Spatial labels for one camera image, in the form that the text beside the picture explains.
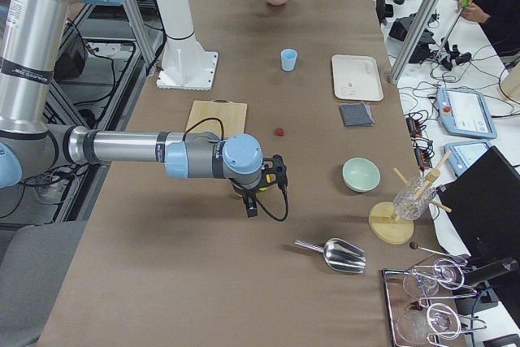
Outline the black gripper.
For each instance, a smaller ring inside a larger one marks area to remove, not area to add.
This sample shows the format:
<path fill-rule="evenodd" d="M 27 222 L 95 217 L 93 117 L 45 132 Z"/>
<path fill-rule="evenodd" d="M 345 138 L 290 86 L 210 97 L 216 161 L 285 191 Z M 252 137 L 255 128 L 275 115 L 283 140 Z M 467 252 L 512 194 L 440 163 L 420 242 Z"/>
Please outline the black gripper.
<path fill-rule="evenodd" d="M 239 194 L 243 200 L 247 217 L 256 217 L 258 215 L 257 193 L 259 192 L 259 187 L 255 186 L 249 189 L 234 179 L 230 179 L 230 181 L 234 191 Z"/>

